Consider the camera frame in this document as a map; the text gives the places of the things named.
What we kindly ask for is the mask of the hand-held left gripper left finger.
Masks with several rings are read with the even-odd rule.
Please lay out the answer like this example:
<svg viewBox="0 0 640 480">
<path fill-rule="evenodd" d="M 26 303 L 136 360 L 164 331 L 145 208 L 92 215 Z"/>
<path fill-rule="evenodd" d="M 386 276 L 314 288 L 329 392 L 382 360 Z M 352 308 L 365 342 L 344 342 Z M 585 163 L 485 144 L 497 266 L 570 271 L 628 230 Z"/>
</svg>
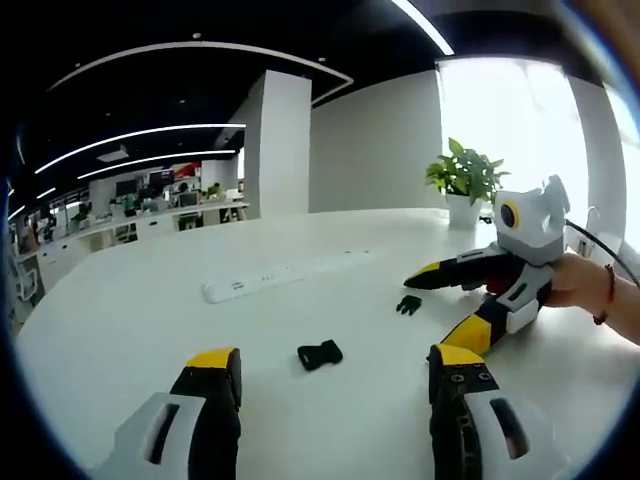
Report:
<svg viewBox="0 0 640 480">
<path fill-rule="evenodd" d="M 191 358 L 168 392 L 157 392 L 114 434 L 94 479 L 234 479 L 241 436 L 240 350 Z"/>
</svg>

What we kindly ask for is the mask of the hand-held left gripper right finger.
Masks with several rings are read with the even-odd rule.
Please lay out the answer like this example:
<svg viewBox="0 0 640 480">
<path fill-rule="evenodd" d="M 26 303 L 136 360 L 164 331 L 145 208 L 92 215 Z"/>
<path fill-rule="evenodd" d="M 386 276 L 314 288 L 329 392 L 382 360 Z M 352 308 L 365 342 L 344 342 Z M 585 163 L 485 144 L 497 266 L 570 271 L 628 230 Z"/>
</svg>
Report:
<svg viewBox="0 0 640 480">
<path fill-rule="evenodd" d="M 428 398 L 437 479 L 566 479 L 569 460 L 553 424 L 502 390 L 468 349 L 430 348 Z"/>
</svg>

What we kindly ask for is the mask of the person's right hand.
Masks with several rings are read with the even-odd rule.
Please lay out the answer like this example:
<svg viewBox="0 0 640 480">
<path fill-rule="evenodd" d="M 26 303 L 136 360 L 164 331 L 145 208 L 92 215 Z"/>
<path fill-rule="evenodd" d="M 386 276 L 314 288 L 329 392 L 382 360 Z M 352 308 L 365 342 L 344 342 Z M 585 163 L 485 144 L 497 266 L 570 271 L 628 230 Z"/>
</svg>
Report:
<svg viewBox="0 0 640 480">
<path fill-rule="evenodd" d="M 579 255 L 565 253 L 552 264 L 549 307 L 580 307 L 600 314 L 608 304 L 610 274 L 603 267 Z"/>
</svg>

